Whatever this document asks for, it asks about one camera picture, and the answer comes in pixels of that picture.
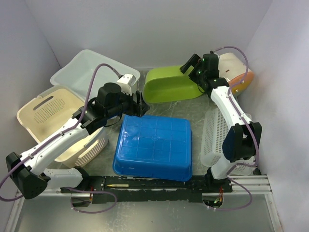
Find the green plastic tray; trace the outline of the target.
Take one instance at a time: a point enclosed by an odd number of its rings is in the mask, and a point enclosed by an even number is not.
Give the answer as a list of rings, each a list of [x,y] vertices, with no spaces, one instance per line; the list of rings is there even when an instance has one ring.
[[[192,70],[193,67],[190,67],[182,73],[180,65],[176,65],[148,71],[142,91],[143,99],[147,103],[164,103],[201,96],[201,89],[188,76]]]

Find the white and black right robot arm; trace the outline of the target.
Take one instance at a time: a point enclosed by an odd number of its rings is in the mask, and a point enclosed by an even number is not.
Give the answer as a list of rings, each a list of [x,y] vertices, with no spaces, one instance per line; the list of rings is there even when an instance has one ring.
[[[228,132],[222,144],[223,156],[211,166],[211,176],[205,180],[205,188],[216,192],[221,179],[238,166],[255,167],[259,160],[262,126],[253,122],[238,104],[235,95],[249,84],[248,61],[240,61],[233,53],[218,55],[214,51],[199,56],[193,54],[180,67],[180,72],[197,84],[198,89],[216,104],[227,124]]]

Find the white perforated plastic basket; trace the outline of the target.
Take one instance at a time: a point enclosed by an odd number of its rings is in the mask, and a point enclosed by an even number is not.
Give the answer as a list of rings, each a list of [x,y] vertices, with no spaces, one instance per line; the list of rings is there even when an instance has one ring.
[[[215,173],[226,176],[232,164],[228,164],[223,154],[222,145],[228,133],[227,123],[215,107],[205,114],[200,162],[206,167],[214,167]]]

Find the blue plastic tub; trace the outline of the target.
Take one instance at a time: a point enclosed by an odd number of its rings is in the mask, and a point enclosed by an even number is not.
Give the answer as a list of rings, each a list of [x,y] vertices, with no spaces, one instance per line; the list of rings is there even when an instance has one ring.
[[[112,164],[117,175],[188,181],[192,130],[188,119],[125,116]]]

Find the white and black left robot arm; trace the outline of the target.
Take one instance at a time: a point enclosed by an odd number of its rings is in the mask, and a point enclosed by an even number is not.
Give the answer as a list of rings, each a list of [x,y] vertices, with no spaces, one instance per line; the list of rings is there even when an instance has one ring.
[[[33,199],[51,184],[58,188],[74,188],[79,193],[89,190],[90,180],[81,167],[49,171],[48,165],[78,141],[107,126],[114,116],[142,117],[149,110],[140,91],[128,92],[128,84],[106,83],[96,97],[86,96],[84,106],[48,138],[35,147],[17,154],[11,152],[5,158],[8,174],[21,196]]]

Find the cream perforated laundry basket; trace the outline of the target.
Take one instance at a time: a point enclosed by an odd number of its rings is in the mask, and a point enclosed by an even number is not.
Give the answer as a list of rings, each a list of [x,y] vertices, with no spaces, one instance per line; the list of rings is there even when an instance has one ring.
[[[72,114],[84,105],[84,99],[67,87],[57,85],[29,101],[17,112],[17,120],[37,143],[60,129]],[[107,145],[104,128],[72,145],[55,159],[69,168],[85,166]]]

